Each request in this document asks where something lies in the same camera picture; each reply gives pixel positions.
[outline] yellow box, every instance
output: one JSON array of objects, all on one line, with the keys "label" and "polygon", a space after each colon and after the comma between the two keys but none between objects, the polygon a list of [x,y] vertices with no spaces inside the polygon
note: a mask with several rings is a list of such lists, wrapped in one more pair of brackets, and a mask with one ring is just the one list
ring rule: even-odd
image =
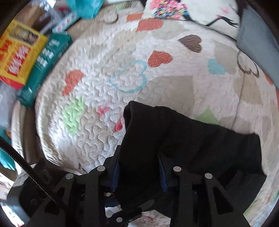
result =
[{"label": "yellow box", "polygon": [[13,20],[0,38],[0,80],[22,88],[46,42],[46,36]]}]

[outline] black cloth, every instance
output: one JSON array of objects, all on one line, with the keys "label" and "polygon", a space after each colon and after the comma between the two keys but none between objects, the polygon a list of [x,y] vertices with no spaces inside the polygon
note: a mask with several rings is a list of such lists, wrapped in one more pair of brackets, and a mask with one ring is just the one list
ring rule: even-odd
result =
[{"label": "black cloth", "polygon": [[126,134],[119,152],[116,197],[122,209],[154,199],[151,209],[171,217],[173,194],[160,186],[157,153],[190,173],[214,175],[244,212],[266,176],[256,134],[192,120],[167,107],[131,101],[124,110]]}]

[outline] white quilted bedspread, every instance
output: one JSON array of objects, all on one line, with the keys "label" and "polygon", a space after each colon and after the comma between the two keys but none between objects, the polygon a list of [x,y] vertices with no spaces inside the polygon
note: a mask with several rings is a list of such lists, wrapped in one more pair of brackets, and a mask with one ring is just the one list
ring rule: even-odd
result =
[{"label": "white quilted bedspread", "polygon": [[[258,67],[258,78],[239,69],[230,38],[192,22],[132,20],[138,17],[93,23],[43,84],[36,121],[46,158],[81,173],[101,165],[121,144],[122,114],[131,100],[167,106],[240,133],[255,132],[267,180],[245,216],[260,226],[278,199],[275,86]],[[243,53],[239,63],[257,75]],[[151,211],[137,224],[169,225],[169,219]]]}]

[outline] floral pillow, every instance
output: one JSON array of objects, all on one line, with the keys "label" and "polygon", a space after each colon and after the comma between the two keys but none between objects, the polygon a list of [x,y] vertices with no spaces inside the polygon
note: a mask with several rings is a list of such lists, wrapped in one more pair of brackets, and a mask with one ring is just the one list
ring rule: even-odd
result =
[{"label": "floral pillow", "polygon": [[236,39],[237,11],[235,0],[147,0],[142,19],[192,20]]}]

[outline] blue heart outline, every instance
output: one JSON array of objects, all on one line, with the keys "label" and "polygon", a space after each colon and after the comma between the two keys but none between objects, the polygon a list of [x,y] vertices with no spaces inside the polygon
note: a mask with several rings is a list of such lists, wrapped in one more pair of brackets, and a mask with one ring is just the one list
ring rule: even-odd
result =
[{"label": "blue heart outline", "polygon": [[[142,77],[142,83],[141,83],[138,87],[136,87],[136,88],[133,89],[133,90],[124,91],[124,90],[120,89],[119,87],[117,87],[117,85],[114,84],[114,83],[111,81],[111,80],[113,80],[114,78],[116,78],[121,72],[123,72],[129,65],[133,65],[133,64],[136,64],[136,63],[141,64],[141,65],[143,66],[143,69],[142,69],[141,73],[139,74],[139,76]],[[126,66],[124,66],[122,69],[118,70],[118,71],[115,73],[115,75],[114,75],[112,78],[109,79],[109,83],[110,83],[112,86],[114,86],[117,90],[122,91],[122,92],[124,92],[124,93],[135,93],[135,92],[137,92],[137,91],[141,91],[141,90],[143,89],[144,85],[145,85],[146,82],[147,82],[147,79],[146,79],[145,75],[143,74],[144,71],[146,70],[146,68],[147,68],[147,63],[146,63],[145,61],[142,61],[142,60],[135,60],[135,61],[132,61],[132,62],[130,62],[129,64],[127,64]]]}]

